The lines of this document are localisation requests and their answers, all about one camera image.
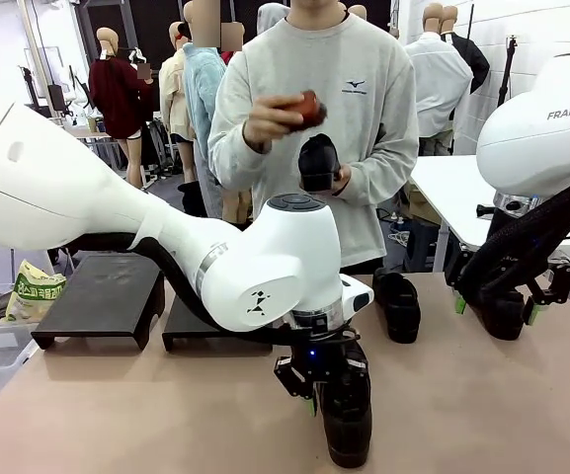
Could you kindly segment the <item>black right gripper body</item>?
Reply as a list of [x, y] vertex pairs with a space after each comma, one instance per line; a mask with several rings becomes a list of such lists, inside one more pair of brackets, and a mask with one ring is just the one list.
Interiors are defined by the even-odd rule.
[[543, 273], [557, 248], [550, 241], [516, 241], [504, 247], [499, 281], [527, 281]]

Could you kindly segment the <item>person's right hand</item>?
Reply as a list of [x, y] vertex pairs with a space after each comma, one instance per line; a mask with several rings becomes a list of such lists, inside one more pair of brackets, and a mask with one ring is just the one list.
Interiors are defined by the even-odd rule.
[[266, 153], [274, 140], [283, 138], [303, 123], [300, 113], [287, 109], [303, 101], [301, 93], [257, 98], [243, 123], [245, 143], [257, 153]]

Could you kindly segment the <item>person's left hand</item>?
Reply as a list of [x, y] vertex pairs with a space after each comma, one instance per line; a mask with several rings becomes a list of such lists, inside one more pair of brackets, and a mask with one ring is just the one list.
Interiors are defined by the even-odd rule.
[[352, 178], [351, 166], [348, 164], [341, 165], [339, 171], [337, 172], [333, 180], [332, 195], [334, 197], [338, 196], [348, 185], [351, 178]]

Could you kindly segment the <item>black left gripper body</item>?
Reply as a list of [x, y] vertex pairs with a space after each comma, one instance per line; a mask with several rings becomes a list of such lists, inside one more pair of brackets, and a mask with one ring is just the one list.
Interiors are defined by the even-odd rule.
[[297, 373], [312, 382], [326, 382], [340, 378], [349, 368], [346, 345], [360, 345], [354, 338], [332, 338], [313, 345], [291, 348], [292, 365]]

